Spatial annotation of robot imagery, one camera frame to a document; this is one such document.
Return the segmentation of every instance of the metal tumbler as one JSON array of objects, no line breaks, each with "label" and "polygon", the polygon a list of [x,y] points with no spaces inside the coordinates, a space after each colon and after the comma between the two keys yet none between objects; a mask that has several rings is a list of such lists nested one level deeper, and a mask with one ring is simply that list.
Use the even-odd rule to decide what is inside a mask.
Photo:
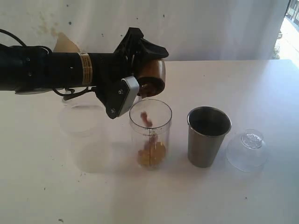
[{"label": "metal tumbler", "polygon": [[191,110],[189,125],[188,159],[197,167],[212,165],[225,135],[230,131],[229,117],[213,107],[202,106]]}]

